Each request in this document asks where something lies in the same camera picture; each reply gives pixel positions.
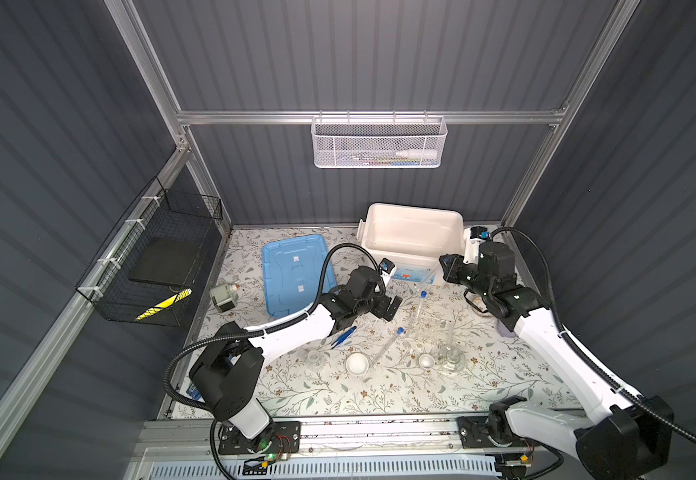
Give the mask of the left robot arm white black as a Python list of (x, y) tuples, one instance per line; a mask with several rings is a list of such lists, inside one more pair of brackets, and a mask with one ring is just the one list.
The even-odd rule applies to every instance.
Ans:
[(390, 297), (386, 287), (395, 271), (395, 264), (386, 258), (377, 268), (360, 266), (346, 284), (320, 294), (309, 308), (252, 328), (252, 338), (208, 345), (189, 378), (214, 419), (234, 427), (248, 441), (265, 442), (273, 427), (255, 397), (262, 371), (307, 343), (349, 330), (366, 313), (392, 320), (401, 299)]

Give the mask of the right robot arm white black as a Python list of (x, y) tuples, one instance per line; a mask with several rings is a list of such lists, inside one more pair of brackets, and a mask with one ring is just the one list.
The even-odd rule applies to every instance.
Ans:
[(472, 257), (439, 258), (443, 279), (477, 295), (488, 313), (548, 363), (582, 406), (577, 417), (514, 395), (493, 403), (487, 431), (506, 446), (528, 438), (576, 458), (595, 479), (635, 479), (664, 466), (673, 417), (658, 397), (645, 399), (559, 325), (549, 300), (517, 281), (514, 252), (479, 243)]

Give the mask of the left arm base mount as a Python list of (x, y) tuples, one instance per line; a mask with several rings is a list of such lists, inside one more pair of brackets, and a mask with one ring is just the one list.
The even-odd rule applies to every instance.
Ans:
[(299, 451), (302, 423), (299, 421), (274, 420), (260, 434), (247, 438), (236, 427), (219, 433), (218, 452), (221, 455), (279, 455), (294, 454)]

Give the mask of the clear plastic test tube rack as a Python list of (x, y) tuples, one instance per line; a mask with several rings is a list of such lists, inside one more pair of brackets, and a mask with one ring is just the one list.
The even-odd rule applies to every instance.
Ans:
[(428, 292), (420, 323), (417, 327), (412, 326), (410, 322), (413, 320), (419, 294), (412, 303), (413, 308), (406, 320), (407, 342), (412, 354), (426, 353), (436, 358), (440, 345), (445, 341), (447, 329), (454, 319), (441, 315), (441, 312), (432, 305), (431, 294)]

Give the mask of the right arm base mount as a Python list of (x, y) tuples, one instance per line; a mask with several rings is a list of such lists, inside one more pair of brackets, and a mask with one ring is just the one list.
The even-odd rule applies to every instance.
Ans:
[(532, 443), (511, 433), (490, 414), (464, 415), (456, 418), (457, 433), (463, 448), (532, 447)]

